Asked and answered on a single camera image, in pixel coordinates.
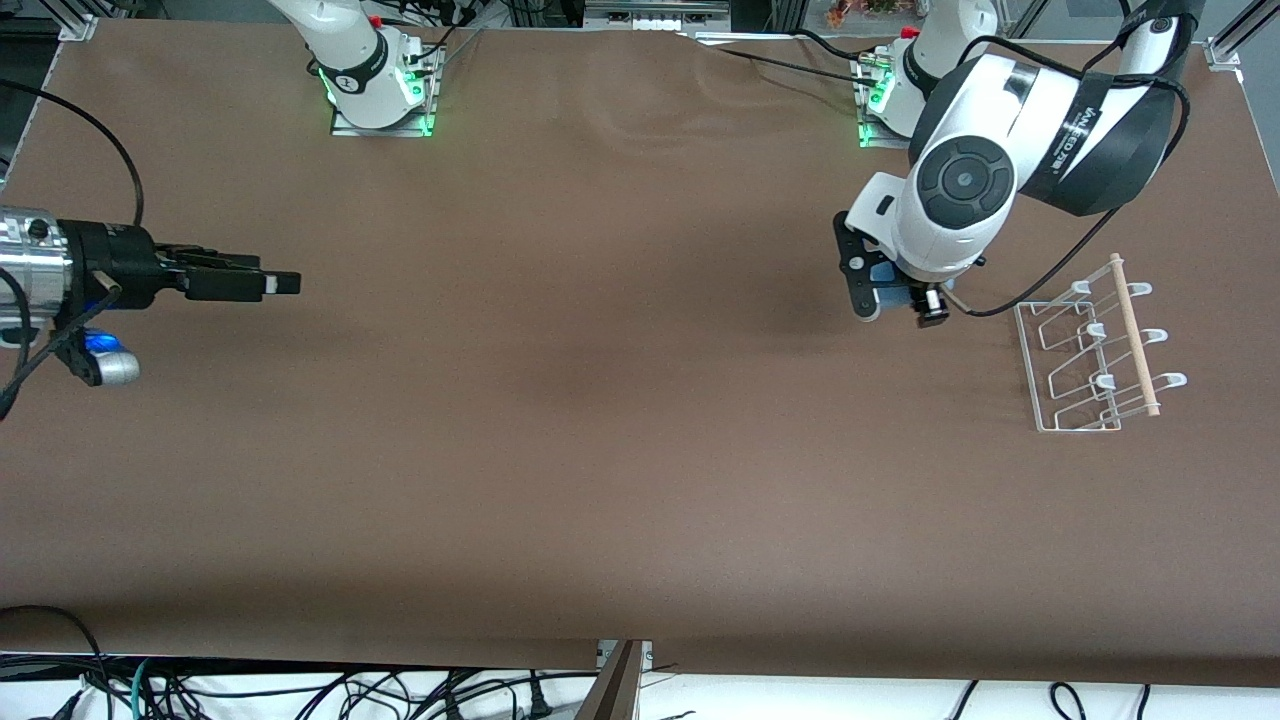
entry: blue light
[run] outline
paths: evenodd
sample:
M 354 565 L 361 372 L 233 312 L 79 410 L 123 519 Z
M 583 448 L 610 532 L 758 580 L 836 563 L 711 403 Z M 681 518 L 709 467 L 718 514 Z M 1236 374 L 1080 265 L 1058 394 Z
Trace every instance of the blue light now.
M 84 331 L 84 348 L 90 352 L 115 352 L 122 347 L 114 334 L 95 329 Z

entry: teal cable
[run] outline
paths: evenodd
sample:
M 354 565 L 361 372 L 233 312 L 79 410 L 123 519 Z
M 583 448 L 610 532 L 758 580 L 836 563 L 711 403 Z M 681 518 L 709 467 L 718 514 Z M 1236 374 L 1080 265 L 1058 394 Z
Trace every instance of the teal cable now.
M 142 662 L 138 662 L 138 669 L 133 671 L 133 683 L 129 684 L 129 710 L 133 711 L 133 720 L 142 720 L 142 673 L 147 669 L 147 662 L 151 659 L 147 657 Z

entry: brown table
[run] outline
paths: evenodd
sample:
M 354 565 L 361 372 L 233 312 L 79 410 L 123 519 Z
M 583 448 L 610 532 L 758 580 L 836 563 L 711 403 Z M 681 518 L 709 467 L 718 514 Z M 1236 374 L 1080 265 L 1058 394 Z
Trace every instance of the brown table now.
M 1275 683 L 1280 202 L 1193 55 L 1183 147 L 1053 287 L 1123 252 L 1172 333 L 1152 361 L 1192 382 L 1083 438 L 1033 432 L 1011 318 L 855 322 L 831 217 L 906 159 L 858 147 L 837 81 L 494 32 L 435 137 L 332 138 L 292 28 L 102 23 L 50 90 L 132 149 L 146 227 L 305 292 L 111 314 L 127 388 L 32 378 L 0 601 L 116 652 L 581 666 L 646 637 L 685 671 Z M 50 106 L 4 201 L 132 206 Z M 1020 201 L 964 295 L 1007 299 L 1091 222 Z

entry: table surface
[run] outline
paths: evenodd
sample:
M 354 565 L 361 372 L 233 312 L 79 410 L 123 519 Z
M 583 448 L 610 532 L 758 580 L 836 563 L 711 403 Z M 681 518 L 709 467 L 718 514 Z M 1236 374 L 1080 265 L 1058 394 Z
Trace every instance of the table surface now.
M 844 83 L 666 33 L 486 32 L 435 137 L 332 138 L 306 59 L 288 26 L 63 49 L 49 87 L 132 150 L 157 241 L 303 295 L 170 295 L 101 322 L 138 383 L 31 379 L 0 428 L 4 603 L 118 652 L 580 666 L 645 637 L 687 671 L 1280 676 L 1280 202 L 1230 73 L 1193 56 L 1183 146 L 1053 288 L 1124 254 L 1172 334 L 1152 363 L 1190 384 L 1055 437 L 1012 318 L 855 322 L 831 217 L 908 165 L 858 147 Z M 132 208 L 44 104 L 3 200 Z M 964 295 L 1007 299 L 1091 223 L 1021 200 Z

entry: wooden dowel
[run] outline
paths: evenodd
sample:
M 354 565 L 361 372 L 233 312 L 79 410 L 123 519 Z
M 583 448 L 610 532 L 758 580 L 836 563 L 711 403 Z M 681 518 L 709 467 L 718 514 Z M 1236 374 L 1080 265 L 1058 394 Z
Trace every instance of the wooden dowel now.
M 1124 331 L 1129 336 L 1129 350 L 1133 364 L 1138 368 L 1138 384 L 1142 387 L 1142 401 L 1147 406 L 1147 416 L 1160 415 L 1160 402 L 1156 401 L 1156 386 L 1151 382 L 1151 368 L 1147 366 L 1147 350 L 1142 346 L 1142 331 L 1138 318 L 1133 314 L 1133 299 L 1129 297 L 1129 281 L 1124 277 L 1124 259 L 1117 252 L 1111 254 L 1111 274 L 1116 279 L 1116 297 L 1120 299 L 1120 314 L 1124 315 Z

